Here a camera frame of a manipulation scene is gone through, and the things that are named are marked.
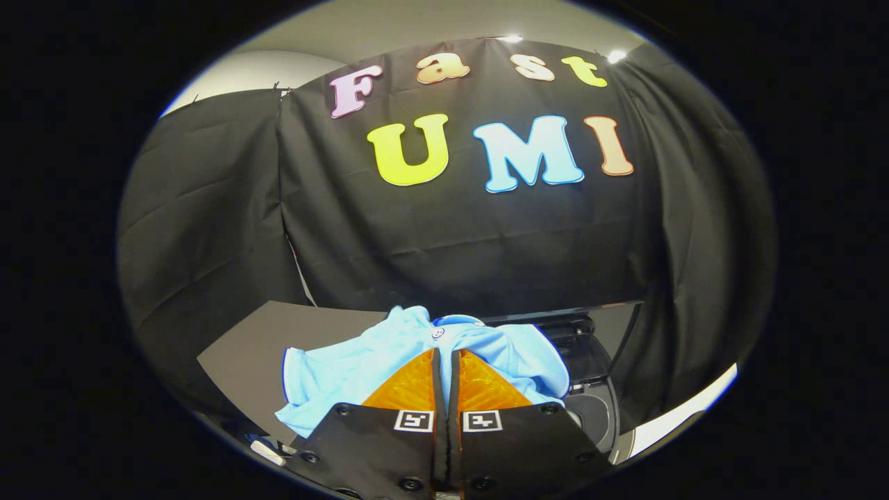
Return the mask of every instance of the black fabric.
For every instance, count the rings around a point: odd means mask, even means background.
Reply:
[[[216,96],[161,118],[118,218],[118,273],[139,346],[180,396],[239,416],[196,357],[269,300],[307,303],[278,203],[280,92]]]
[[[458,53],[469,73],[431,85],[417,81],[417,61]],[[535,55],[556,80],[516,71],[509,56]],[[616,87],[582,83],[563,58],[581,56],[614,79],[598,54],[553,44],[460,40],[414,46],[362,60],[320,77],[283,100],[282,202],[288,236],[308,289],[322,307],[386,310],[421,304],[434,316],[478,317],[558,310],[637,299],[661,253],[658,172],[642,119]],[[331,118],[331,81],[374,64],[383,68],[359,111]],[[448,116],[447,168],[435,180],[399,187],[382,179],[367,134],[401,123],[404,158],[426,160],[413,125]],[[574,184],[540,179],[489,193],[484,144],[473,130],[506,124],[527,140],[545,115],[567,120],[578,167]],[[591,116],[611,117],[630,162],[628,176],[603,173]]]
[[[613,363],[627,431],[743,364],[772,300],[777,228],[763,165],[717,98],[651,44],[621,67],[657,158],[669,260]]]
[[[416,62],[437,52],[458,53],[470,72],[420,84]],[[546,61],[555,81],[523,77],[513,53]],[[582,83],[561,62],[570,56],[595,63],[608,86]],[[331,118],[331,80],[373,64],[383,75],[364,108]],[[419,164],[428,152],[413,121],[433,113],[449,117],[447,168],[419,185],[385,182],[367,134],[404,124],[404,158]],[[567,120],[583,181],[486,191],[472,131],[501,122],[527,140],[545,115]],[[591,116],[617,122],[633,174],[602,172]],[[268,300],[308,303],[288,239],[321,307],[486,317],[644,299],[611,373],[626,431],[744,360],[771,301],[774,232],[755,151],[663,52],[647,44],[611,65],[570,47],[474,39],[363,60],[283,100],[232,93],[164,117],[124,195],[118,269],[156,367],[228,410],[195,357]]]

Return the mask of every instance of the blue letter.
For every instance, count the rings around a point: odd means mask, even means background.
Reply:
[[[491,180],[485,189],[491,193],[514,190],[518,181],[509,175],[509,165],[518,172],[525,184],[537,182],[541,158],[547,160],[543,181],[547,184],[569,184],[583,180],[583,171],[577,168],[568,140],[565,138],[562,117],[538,117],[531,124],[531,133],[525,143],[504,124],[481,125],[472,135],[485,143]]]

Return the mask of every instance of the black backdrop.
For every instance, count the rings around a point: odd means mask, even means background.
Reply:
[[[24,46],[35,48],[12,55],[13,67],[22,63],[25,70],[11,97],[21,104],[22,122],[39,132],[18,141],[25,153],[15,160],[26,158],[29,168],[12,186],[28,210],[16,212],[22,225],[13,231],[25,245],[13,247],[12,271],[22,299],[55,305],[37,317],[24,308],[12,315],[22,332],[64,335],[27,335],[41,340],[32,352],[53,369],[33,370],[30,381],[12,389],[36,399],[27,428],[45,432],[32,435],[29,445],[52,457],[19,460],[35,465],[35,475],[16,477],[30,479],[32,489],[109,496],[182,497],[221,488],[228,496],[275,496],[288,488],[311,496],[231,453],[161,390],[127,341],[128,321],[108,266],[116,254],[124,165],[132,164],[145,131],[198,69],[292,12],[293,4],[240,4],[225,12],[200,2],[94,3],[94,10],[77,12],[32,5],[39,13],[11,25]],[[867,131],[877,129],[857,126],[867,79],[812,85],[812,75],[822,74],[826,60],[846,75],[875,60],[875,46],[864,43],[876,29],[864,20],[875,18],[849,4],[833,12],[774,2],[720,5],[719,12],[707,3],[605,5],[678,54],[751,132],[776,192],[783,245],[777,307],[747,373],[693,431],[599,484],[595,495],[637,496],[652,485],[665,498],[750,487],[801,496],[847,491],[861,481],[854,469],[867,458],[834,458],[866,457],[874,444],[852,419],[868,401],[855,388],[876,375],[864,362],[874,339],[856,312],[877,291],[876,275],[858,266],[876,231],[873,218],[847,215],[871,213],[878,162],[867,161],[873,158],[866,142]],[[55,85],[60,72],[78,78]],[[838,117],[845,126],[836,127]],[[47,137],[60,146],[47,147]],[[849,148],[864,161],[837,170],[848,163]],[[41,199],[48,205],[35,203]],[[838,335],[850,331],[850,321],[854,335]],[[78,325],[88,334],[72,335]],[[859,361],[849,367],[849,359]],[[31,357],[19,360],[25,373],[35,367]],[[59,391],[64,400],[34,398]],[[122,459],[127,443],[138,443],[138,450]]]
[[[470,72],[432,85],[415,61],[458,53]],[[549,61],[555,81],[509,56]],[[563,58],[596,64],[582,83]],[[383,67],[357,112],[332,119],[330,82]],[[473,39],[362,60],[280,92],[231,93],[161,118],[132,168],[119,220],[120,280],[140,345],[197,407],[237,415],[196,356],[266,300],[479,317],[645,299],[615,357],[621,431],[691,398],[742,362],[772,297],[775,229],[757,153],[716,98],[650,44],[620,64],[571,47]],[[368,132],[445,113],[450,158],[433,181],[385,182]],[[475,127],[527,138],[567,121],[582,181],[490,193]],[[617,122],[634,172],[603,172],[583,124]],[[428,154],[412,127],[409,164]]]

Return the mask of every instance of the yellow letter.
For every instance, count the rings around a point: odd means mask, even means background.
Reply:
[[[404,125],[384,125],[371,130],[367,140],[373,144],[377,156],[377,168],[383,180],[396,186],[412,186],[429,182],[447,167],[447,141],[445,122],[447,115],[426,115],[413,122],[426,135],[429,157],[419,165],[408,165],[404,161],[401,147],[401,134]]]
[[[546,82],[551,82],[556,79],[556,75],[553,75],[553,72],[550,71],[549,68],[544,68],[547,63],[532,55],[518,53],[510,57],[509,60],[516,63],[516,71],[525,78],[543,80]]]
[[[599,139],[599,147],[602,148],[602,156],[605,158],[602,164],[602,172],[608,175],[630,175],[633,173],[631,164],[623,154],[621,141],[617,138],[614,129],[617,122],[609,117],[587,117],[583,123],[589,125]]]
[[[571,56],[562,59],[562,62],[571,66],[571,69],[574,70],[574,74],[587,85],[593,85],[594,87],[604,87],[608,85],[603,78],[599,78],[593,74],[593,69],[598,69],[595,64],[592,62],[586,62],[585,60],[577,57]]]
[[[463,64],[459,55],[451,52],[437,53],[423,58],[417,63],[417,68],[420,69],[417,81],[421,84],[434,84],[445,78],[464,77],[469,73],[469,66]]]

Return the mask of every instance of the screw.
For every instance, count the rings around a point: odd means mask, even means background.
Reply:
[[[423,489],[423,481],[415,478],[404,478],[398,486],[407,491],[419,491]]]
[[[342,493],[343,495],[351,496],[352,498],[361,498],[361,496],[357,492],[352,491],[351,489],[348,489],[348,488],[339,488],[336,491],[337,491],[337,493]]]
[[[486,489],[491,489],[497,485],[497,482],[488,476],[484,476],[483,478],[477,478],[472,481],[472,488],[477,489],[478,491],[485,491]]]

